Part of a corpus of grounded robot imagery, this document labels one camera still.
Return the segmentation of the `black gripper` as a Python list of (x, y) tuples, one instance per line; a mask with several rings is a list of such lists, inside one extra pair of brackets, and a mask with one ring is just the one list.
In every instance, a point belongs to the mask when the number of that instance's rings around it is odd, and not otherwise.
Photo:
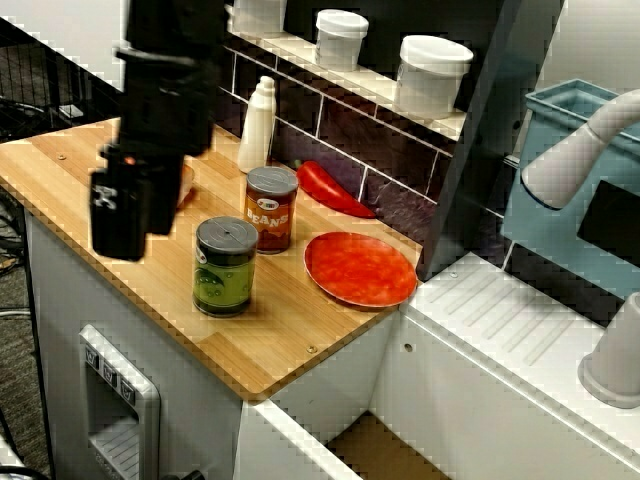
[(211, 142), (218, 54), (217, 48), (116, 50), (125, 63), (119, 130), (101, 151), (106, 168), (90, 175), (97, 254), (138, 261), (148, 227), (152, 234), (170, 233), (184, 158), (201, 154)]

